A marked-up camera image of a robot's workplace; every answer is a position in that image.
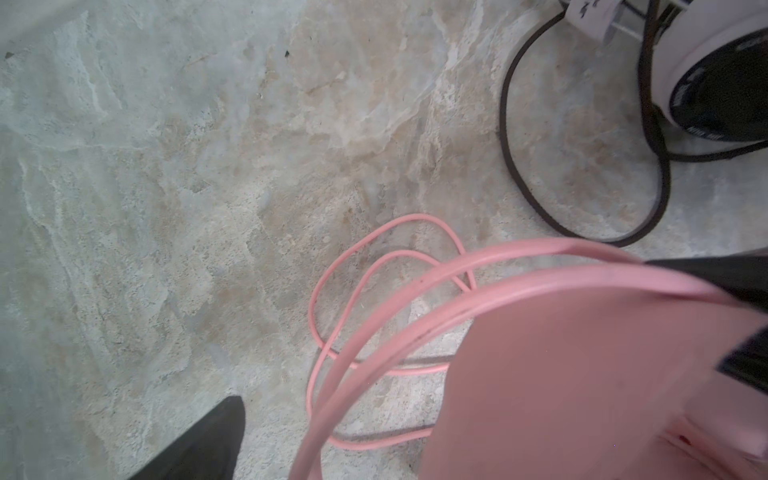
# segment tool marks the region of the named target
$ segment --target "pink object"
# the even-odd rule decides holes
[[[323,341],[313,310],[330,274],[383,231],[410,220],[437,223],[454,240],[460,256],[439,264],[411,250],[385,255],[366,272],[330,338]],[[552,254],[609,263],[540,270],[482,288],[472,275],[473,268],[487,263]],[[365,282],[399,256],[419,258],[435,268],[382,303],[336,354],[330,346]],[[468,286],[457,277],[464,272]],[[464,293],[406,327],[364,362],[354,362],[383,323],[446,280],[453,280]],[[371,449],[431,433],[419,471],[423,479],[612,480],[624,473],[627,480],[685,478],[675,472],[697,475],[690,467],[694,464],[703,465],[708,475],[715,475],[712,478],[758,478],[757,470],[732,444],[711,440],[687,420],[670,421],[711,377],[717,361],[764,326],[766,318],[709,283],[641,265],[638,258],[617,248],[548,238],[465,253],[442,221],[408,215],[380,227],[329,267],[313,291],[309,316],[322,351],[307,388],[310,428],[290,480],[322,478],[319,451],[326,440],[343,448]],[[441,364],[392,369],[413,350],[472,317],[476,321],[451,362],[434,429],[362,444],[332,437],[352,404],[382,375],[448,368]],[[317,373],[327,356],[336,361],[313,408]],[[355,371],[342,382],[350,367]],[[662,441],[666,443],[654,441],[663,438],[659,435],[666,436]],[[684,447],[675,446],[676,455],[671,455],[667,445],[675,442]]]

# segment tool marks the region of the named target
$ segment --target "black cord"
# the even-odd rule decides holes
[[[768,147],[768,141],[761,141],[755,144],[747,145],[746,147],[734,148],[733,150],[714,152],[711,154],[703,155],[688,155],[688,154],[675,154],[669,152],[667,149],[667,142],[664,138],[664,133],[661,131],[661,126],[656,118],[656,111],[651,99],[650,93],[650,68],[653,62],[654,42],[656,41],[656,34],[659,30],[660,19],[658,18],[659,0],[650,0],[648,5],[648,12],[645,15],[645,23],[643,30],[643,46],[641,48],[640,60],[637,63],[637,84],[640,90],[640,106],[641,106],[641,119],[643,125],[643,133],[648,146],[658,157],[659,164],[659,184],[658,194],[654,205],[650,209],[650,213],[642,221],[640,226],[632,230],[630,233],[623,237],[619,237],[613,240],[597,240],[602,243],[614,245],[616,247],[625,247],[637,242],[641,238],[648,235],[659,223],[664,216],[664,212],[667,210],[669,204],[670,193],[672,190],[671,183],[671,171],[670,161],[679,162],[707,162],[724,160],[727,158],[736,157],[738,155],[748,154],[750,152],[759,150],[761,148]],[[663,18],[668,18],[673,9],[667,8],[662,14]],[[512,59],[511,65],[507,70],[507,74],[502,84],[502,95],[499,106],[499,140],[502,144],[502,155],[504,156],[504,162],[507,164],[512,180],[517,184],[523,197],[533,207],[534,211],[549,225],[553,230],[565,237],[586,238],[582,235],[569,230],[562,223],[553,218],[549,212],[536,200],[531,189],[525,183],[525,180],[520,175],[517,167],[515,166],[515,160],[512,158],[512,153],[509,150],[509,138],[507,134],[507,100],[509,96],[509,85],[512,80],[512,75],[515,73],[515,69],[518,67],[520,60],[525,53],[541,37],[544,32],[556,25],[560,20],[565,17],[565,11],[558,13],[555,17],[543,24],[533,35],[525,41],[521,46],[518,53]]]
[[[512,180],[515,181],[518,188],[522,192],[523,197],[525,197],[531,207],[533,207],[536,213],[542,219],[544,219],[544,222],[546,222],[547,225],[552,227],[559,234],[565,237],[585,238],[573,230],[569,230],[564,225],[555,220],[552,215],[550,215],[549,212],[547,212],[546,209],[544,209],[544,207],[538,202],[538,200],[536,200],[533,193],[528,188],[528,185],[525,184],[525,180],[523,180],[523,177],[520,175],[517,167],[515,166],[512,153],[509,150],[509,138],[507,134],[507,98],[509,96],[509,84],[512,80],[512,75],[515,73],[515,69],[518,67],[520,60],[523,58],[525,52],[528,51],[531,45],[533,45],[534,42],[539,37],[541,37],[545,31],[549,30],[560,20],[562,20],[564,16],[565,12],[560,12],[549,22],[543,24],[527,41],[525,41],[525,43],[520,48],[520,51],[518,51],[517,55],[515,55],[515,58],[512,60],[512,63],[509,66],[509,70],[507,70],[507,76],[504,78],[504,84],[502,85],[502,98],[500,102],[501,106],[499,108],[498,114],[498,133],[502,143],[502,154],[504,156],[504,162],[507,164],[507,169],[509,170],[510,175],[512,175]],[[670,165],[669,160],[666,157],[659,157],[659,171],[659,194],[657,195],[654,206],[650,210],[650,214],[648,214],[645,220],[643,220],[641,225],[623,237],[617,238],[615,240],[600,241],[610,245],[615,245],[616,247],[625,247],[648,235],[648,233],[653,230],[653,228],[659,223],[659,220],[661,220],[661,217],[664,215],[664,211],[667,208],[667,203],[670,197]]]

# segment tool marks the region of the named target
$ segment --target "black circular part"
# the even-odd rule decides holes
[[[670,114],[686,132],[708,140],[768,139],[768,28],[691,67],[672,90]]]

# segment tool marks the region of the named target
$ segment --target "pink cable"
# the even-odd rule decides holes
[[[437,260],[423,253],[411,250],[391,252],[380,258],[363,276],[361,283],[350,297],[344,313],[336,324],[331,336],[327,341],[323,342],[316,330],[313,312],[323,284],[341,262],[349,258],[357,250],[389,228],[410,220],[428,220],[438,224],[454,240],[460,256],[444,264],[440,264]],[[541,270],[524,276],[512,277],[483,287],[480,290],[477,289],[475,278],[472,275],[473,268],[488,263],[519,257],[556,254],[577,255],[615,263]],[[342,351],[334,355],[331,345],[339,335],[339,331],[349,316],[354,302],[368,279],[385,262],[403,256],[427,261],[434,265],[435,268],[414,280],[408,286],[398,290],[389,300],[380,305],[347,342]],[[313,415],[313,389],[319,368],[327,356],[335,356],[336,361],[323,382],[323,387],[316,400],[314,416],[311,417],[310,430],[296,455],[289,480],[304,480],[310,476],[313,480],[322,478],[319,469],[319,450],[326,440],[330,440],[332,444],[342,448],[363,450],[395,445],[407,440],[428,436],[431,429],[421,429],[373,442],[353,443],[336,439],[332,437],[332,434],[333,428],[341,421],[352,404],[381,376],[388,374],[413,375],[415,374],[413,372],[436,372],[446,369],[447,364],[421,369],[390,370],[415,349],[474,316],[531,296],[559,290],[599,286],[635,288],[718,303],[733,302],[733,299],[721,290],[691,276],[650,266],[627,265],[627,263],[639,262],[638,258],[618,248],[602,243],[568,238],[521,240],[503,243],[467,254],[461,245],[461,241],[445,223],[423,214],[406,215],[380,227],[356,243],[331,264],[320,278],[310,299],[310,330],[318,345],[322,347],[307,387],[306,408],[310,415]],[[469,287],[456,277],[463,272],[468,274]],[[416,320],[388,341],[387,344],[376,350],[364,362],[360,364],[355,362],[355,358],[362,347],[381,328],[383,323],[392,318],[413,299],[448,279],[453,279],[462,288],[464,293],[461,296]],[[356,371],[344,383],[341,383],[344,373],[348,368],[356,368]]]
[[[379,235],[386,232],[387,230],[391,230],[392,228],[397,227],[401,223],[414,221],[414,220],[426,220],[442,228],[451,237],[451,240],[453,240],[453,243],[456,245],[456,249],[458,250],[459,254],[462,255],[466,253],[466,250],[461,240],[458,238],[456,233],[453,230],[451,230],[451,227],[449,227],[448,224],[446,224],[439,218],[433,217],[431,215],[410,214],[410,215],[405,215],[403,217],[399,217],[394,220],[391,220],[388,223],[385,223],[381,227],[374,230],[372,233],[368,234],[365,238],[360,240],[358,243],[355,243],[346,252],[342,253],[341,256],[339,256],[339,258],[337,258],[333,263],[331,263],[331,266],[328,267],[325,273],[320,277],[320,280],[317,282],[317,285],[315,285],[315,290],[312,291],[312,296],[310,297],[310,307],[307,315],[309,317],[310,332],[312,333],[312,336],[314,337],[317,345],[321,348],[320,355],[318,356],[317,361],[315,362],[315,366],[312,368],[312,373],[310,374],[310,380],[307,383],[307,387],[306,387],[306,413],[310,418],[312,418],[312,411],[313,411],[312,398],[314,397],[315,384],[317,382],[317,376],[319,375],[320,368],[323,366],[323,362],[325,362],[327,357],[336,359],[337,352],[335,352],[331,348],[331,346],[333,345],[333,342],[336,341],[336,338],[339,336],[339,333],[341,332],[342,327],[344,327],[344,324],[346,323],[350,313],[352,312],[352,308],[354,307],[355,302],[360,296],[362,289],[368,283],[368,280],[370,280],[371,276],[373,276],[373,274],[379,268],[384,266],[384,264],[398,257],[416,258],[418,260],[423,260],[427,263],[430,263],[433,266],[439,265],[440,262],[430,257],[429,255],[426,255],[421,252],[417,252],[415,250],[397,250],[394,252],[387,253],[386,255],[379,258],[362,276],[362,279],[360,280],[354,292],[352,293],[352,296],[349,298],[349,301],[347,302],[341,317],[336,322],[336,326],[334,327],[333,331],[328,337],[328,340],[326,341],[323,341],[322,337],[320,337],[320,334],[317,331],[317,326],[315,321],[315,305],[317,303],[317,298],[320,295],[320,290],[323,289],[323,286],[326,284],[326,282],[328,281],[330,276],[333,274],[333,272],[336,270],[336,268],[338,268],[339,265],[344,260],[352,256],[356,251],[360,250],[368,243],[371,243],[372,241],[374,241],[374,239],[376,239]],[[462,289],[462,291],[468,292],[469,290],[476,289],[477,283],[475,281],[475,275],[471,271],[467,272],[467,277],[469,279],[469,286],[467,286],[464,282],[462,282],[457,276],[454,276],[452,279],[453,279],[453,282],[460,289]],[[358,362],[353,361],[349,364],[349,367],[355,369],[357,368],[358,365],[359,365]],[[448,369],[448,366],[449,364],[445,362],[445,363],[439,363],[434,366],[426,366],[426,367],[419,367],[419,368],[391,369],[386,373],[386,375],[390,375],[390,376],[424,375],[427,373],[437,373],[437,372],[445,371]],[[414,432],[407,432],[401,435],[394,435],[394,436],[388,437],[387,439],[374,440],[371,442],[347,442],[346,440],[338,439],[337,437],[331,435],[329,438],[329,441],[332,445],[339,447],[341,449],[359,451],[359,450],[379,449],[386,446],[397,445],[399,443],[407,442],[409,440],[420,439],[422,437],[429,436],[431,432],[432,432],[432,429],[430,428],[420,429]]]

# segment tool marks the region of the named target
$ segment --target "marble-pattern floor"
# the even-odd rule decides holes
[[[497,138],[511,53],[558,10],[534,0],[104,0],[0,59],[0,472],[127,478],[228,395],[247,427],[236,478],[285,478],[317,348],[306,303],[337,255],[402,214],[470,249],[550,236]],[[511,149],[568,226],[629,230],[656,187],[641,135],[638,44],[561,23],[521,63]],[[676,164],[646,258],[768,244],[767,153]],[[377,256],[450,258],[410,224],[353,258],[319,304],[327,334]],[[480,283],[562,259],[518,260]],[[377,275],[343,338],[425,271]],[[402,312],[378,346],[454,292]],[[421,356],[449,354],[463,330]],[[349,437],[434,420],[442,379],[384,379]],[[326,478],[415,478],[421,442],[327,448]]]

